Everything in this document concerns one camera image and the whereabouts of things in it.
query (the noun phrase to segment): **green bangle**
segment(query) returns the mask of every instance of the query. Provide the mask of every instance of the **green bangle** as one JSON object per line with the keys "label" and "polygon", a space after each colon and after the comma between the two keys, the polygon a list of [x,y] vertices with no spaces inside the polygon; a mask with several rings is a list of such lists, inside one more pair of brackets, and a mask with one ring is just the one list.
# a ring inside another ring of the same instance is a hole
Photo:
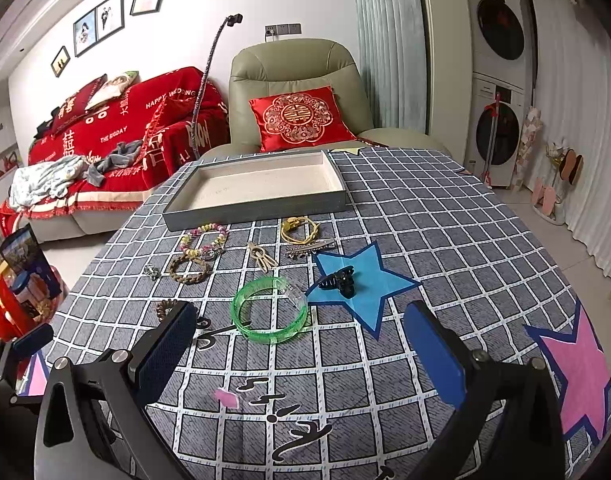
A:
{"label": "green bangle", "polygon": [[[297,308],[301,309],[297,319],[280,330],[251,330],[245,327],[239,318],[242,306],[244,306],[244,303],[257,292],[269,288],[276,288],[279,292],[287,295],[288,299],[291,300]],[[303,292],[298,290],[297,287],[292,285],[285,278],[274,278],[271,276],[259,278],[258,280],[253,280],[248,283],[236,293],[234,300],[232,300],[230,304],[230,316],[232,316],[232,321],[237,329],[239,329],[239,332],[249,340],[255,341],[256,343],[281,343],[294,337],[299,330],[303,328],[303,325],[306,324],[307,313],[307,300]]]}

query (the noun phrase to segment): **wall socket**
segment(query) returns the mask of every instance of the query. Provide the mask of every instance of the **wall socket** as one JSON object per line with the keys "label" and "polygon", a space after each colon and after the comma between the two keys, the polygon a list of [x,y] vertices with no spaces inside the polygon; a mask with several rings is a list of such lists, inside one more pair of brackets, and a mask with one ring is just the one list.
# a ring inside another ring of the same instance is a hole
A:
{"label": "wall socket", "polygon": [[282,25],[266,25],[265,35],[286,36],[288,34],[301,34],[301,23],[284,23]]}

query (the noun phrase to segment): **curtain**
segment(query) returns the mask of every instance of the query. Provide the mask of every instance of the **curtain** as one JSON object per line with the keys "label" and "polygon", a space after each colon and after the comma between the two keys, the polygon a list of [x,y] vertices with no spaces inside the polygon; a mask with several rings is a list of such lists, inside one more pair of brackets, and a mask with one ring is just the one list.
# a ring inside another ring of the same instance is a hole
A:
{"label": "curtain", "polygon": [[583,155],[578,181],[564,202],[566,223],[611,277],[611,40],[583,1],[534,4],[535,107],[541,109],[543,137],[526,181],[532,187],[537,176],[548,175],[544,142],[568,145]]}
{"label": "curtain", "polygon": [[359,70],[377,127],[426,130],[421,0],[357,0]]}

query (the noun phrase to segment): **picture frame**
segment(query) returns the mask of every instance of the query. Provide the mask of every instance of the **picture frame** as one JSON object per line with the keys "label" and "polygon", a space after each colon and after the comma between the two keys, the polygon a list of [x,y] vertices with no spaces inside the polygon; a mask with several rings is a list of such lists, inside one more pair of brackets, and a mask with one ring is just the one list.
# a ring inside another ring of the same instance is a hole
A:
{"label": "picture frame", "polygon": [[97,43],[96,13],[92,9],[73,23],[74,57],[81,56]]}
{"label": "picture frame", "polygon": [[151,14],[161,10],[161,2],[163,0],[132,0],[130,7],[131,16],[140,16],[141,14]]}
{"label": "picture frame", "polygon": [[13,144],[0,153],[0,180],[17,168],[23,166],[19,146]]}
{"label": "picture frame", "polygon": [[52,72],[55,73],[55,77],[59,77],[63,70],[70,62],[70,54],[68,54],[68,50],[65,45],[62,45],[55,56],[55,59],[52,60],[50,67],[52,68]]}
{"label": "picture frame", "polygon": [[123,0],[105,0],[94,8],[98,41],[111,37],[126,24],[123,16]]}

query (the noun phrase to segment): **washing machine door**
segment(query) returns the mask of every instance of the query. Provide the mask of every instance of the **washing machine door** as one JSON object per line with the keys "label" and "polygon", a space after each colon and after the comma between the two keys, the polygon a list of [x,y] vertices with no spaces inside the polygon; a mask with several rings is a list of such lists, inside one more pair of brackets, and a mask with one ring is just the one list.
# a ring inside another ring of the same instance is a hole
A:
{"label": "washing machine door", "polygon": [[481,0],[476,9],[479,28],[488,45],[503,59],[519,59],[525,46],[521,23],[501,0]]}
{"label": "washing machine door", "polygon": [[[476,148],[483,160],[488,154],[491,130],[492,110],[486,110],[479,117],[476,127]],[[497,137],[492,150],[491,164],[493,166],[505,164],[512,158],[519,144],[520,134],[519,121],[514,111],[505,103],[500,103]]]}

